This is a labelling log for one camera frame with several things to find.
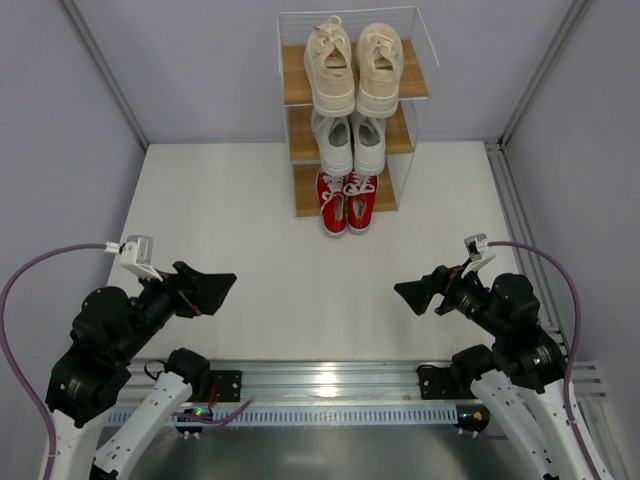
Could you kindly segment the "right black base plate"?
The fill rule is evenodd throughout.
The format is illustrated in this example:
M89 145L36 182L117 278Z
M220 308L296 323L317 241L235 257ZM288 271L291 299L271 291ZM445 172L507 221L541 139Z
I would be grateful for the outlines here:
M449 367L420 365L416 374L422 400L475 399L470 391L463 391L457 385Z

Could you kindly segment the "white sneaker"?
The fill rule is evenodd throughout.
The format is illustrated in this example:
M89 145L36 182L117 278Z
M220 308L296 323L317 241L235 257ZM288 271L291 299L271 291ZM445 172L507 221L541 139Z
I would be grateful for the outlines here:
M312 110L311 130L316 141L322 170L334 177L343 177L353 168L351 129L348 119L327 117Z
M379 175L386 160L386 120L353 112L350 122L355 171L360 175Z

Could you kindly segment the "right corner aluminium post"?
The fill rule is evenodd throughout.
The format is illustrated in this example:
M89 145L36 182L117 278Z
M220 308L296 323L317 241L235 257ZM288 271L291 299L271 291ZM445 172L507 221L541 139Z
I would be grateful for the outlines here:
M551 36L549 44L536 65L498 140L498 144L502 149L511 141L528 111L541 94L593 3L593 0L573 0L569 3L568 9L563 14L559 25Z

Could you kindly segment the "left corner aluminium post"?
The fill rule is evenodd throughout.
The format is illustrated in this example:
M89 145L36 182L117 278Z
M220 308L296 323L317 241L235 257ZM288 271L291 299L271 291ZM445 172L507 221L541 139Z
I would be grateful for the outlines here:
M141 149L146 152L150 146L147 135L144 132L144 129L124 91L122 90L119 81L114 75L106 57L98 45L89 24L79 9L77 2L73 0L60 0L57 1L57 4L60 6L71 29L77 36L82 48L85 50L94 65L101 81L121 114L124 122L134 135Z

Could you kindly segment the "beige sneaker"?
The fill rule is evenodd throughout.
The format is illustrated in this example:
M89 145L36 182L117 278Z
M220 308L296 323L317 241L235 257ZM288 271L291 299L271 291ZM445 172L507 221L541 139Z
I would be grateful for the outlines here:
M304 68L320 115L343 117L355 109L352 60L351 42L339 16L313 27L305 45Z
M393 116L399 103L404 51L402 40L391 25L372 23L363 29L356 43L356 67L356 110L371 118Z

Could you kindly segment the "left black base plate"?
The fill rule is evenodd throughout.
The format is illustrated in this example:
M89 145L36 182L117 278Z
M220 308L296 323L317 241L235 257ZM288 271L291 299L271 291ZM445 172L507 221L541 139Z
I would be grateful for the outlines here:
M240 370L208 370L204 374L202 400L210 405L239 402L242 377Z

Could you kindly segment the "right aluminium frame rail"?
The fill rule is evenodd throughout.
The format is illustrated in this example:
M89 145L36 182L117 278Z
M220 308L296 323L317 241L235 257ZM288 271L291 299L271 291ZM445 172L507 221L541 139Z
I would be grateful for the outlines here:
M484 148L506 221L508 239L534 247L533 233L504 149L497 140L485 141ZM571 336L566 335L562 324L562 315L559 313L545 270L546 267L550 267L554 273L555 268L550 262L534 252L520 248L513 249L512 252L519 272L528 277L534 293L540 300L542 326L558 341L565 356L568 356Z

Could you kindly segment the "aluminium mounting rail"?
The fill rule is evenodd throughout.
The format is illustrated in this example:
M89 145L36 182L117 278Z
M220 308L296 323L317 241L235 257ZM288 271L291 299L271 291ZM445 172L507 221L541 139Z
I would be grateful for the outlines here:
M120 391L118 406L140 403L150 392L154 382L144 372L145 361L135 361L130 367L132 378ZM420 400L420 388L425 387L417 373L420 365L420 361L211 361L214 370L242 373L242 401L252 398L263 403ZM580 400L607 400L607 389L595 364L578 362L572 379Z

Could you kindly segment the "corner aluminium post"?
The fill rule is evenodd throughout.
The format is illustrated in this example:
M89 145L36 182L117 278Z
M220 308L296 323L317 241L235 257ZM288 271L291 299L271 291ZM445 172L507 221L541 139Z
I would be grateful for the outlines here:
M98 45L89 24L79 9L77 2L73 0L60 0L57 1L57 4L60 6L71 29L77 36L82 48L85 50L94 65L101 81L121 114L124 122L134 135L141 149L146 152L150 146L147 135L144 132L144 129L124 91L122 90L119 81L114 75L106 57Z
M559 25L551 36L549 44L536 65L498 140L498 144L502 149L511 141L528 111L541 94L593 3L593 0L573 0L569 3L568 9L563 14Z

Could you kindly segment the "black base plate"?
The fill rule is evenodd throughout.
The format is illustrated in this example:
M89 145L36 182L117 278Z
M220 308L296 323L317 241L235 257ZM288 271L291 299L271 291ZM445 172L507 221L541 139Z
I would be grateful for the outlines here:
M470 391L463 391L457 385L449 367L420 365L416 374L422 400L475 399Z
M208 370L204 374L202 400L210 405L239 402L242 377L240 370Z

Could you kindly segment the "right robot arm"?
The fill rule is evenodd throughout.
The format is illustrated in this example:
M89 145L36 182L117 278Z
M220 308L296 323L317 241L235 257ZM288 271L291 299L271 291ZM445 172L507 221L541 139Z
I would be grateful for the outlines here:
M499 275L491 287L463 266L437 267L394 290L417 315L434 296L435 312L461 313L494 338L455 354L450 371L457 387L479 399L537 479L609 479L577 412L569 365L541 327L540 303L521 274Z

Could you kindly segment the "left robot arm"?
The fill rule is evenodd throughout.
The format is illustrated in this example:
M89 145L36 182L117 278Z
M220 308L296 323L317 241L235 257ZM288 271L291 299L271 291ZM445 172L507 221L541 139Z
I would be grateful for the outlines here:
M170 414L190 399L210 399L216 373L204 356L173 351L147 397L103 447L101 430L131 378L132 360L174 316L212 316L237 277L205 274L182 261L173 272L140 278L130 297L119 287L91 292L72 322L72 344L54 365L45 404L54 437L46 479L126 479Z

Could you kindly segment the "red canvas sneaker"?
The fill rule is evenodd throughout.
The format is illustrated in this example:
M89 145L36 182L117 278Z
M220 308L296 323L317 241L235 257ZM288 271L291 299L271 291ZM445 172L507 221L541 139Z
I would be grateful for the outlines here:
M365 233L372 221L378 190L378 176L352 171L344 187L347 199L347 228L351 233Z
M331 176L319 170L316 176L316 196L320 207L323 231L329 237L341 236L347 228L345 214L345 176Z

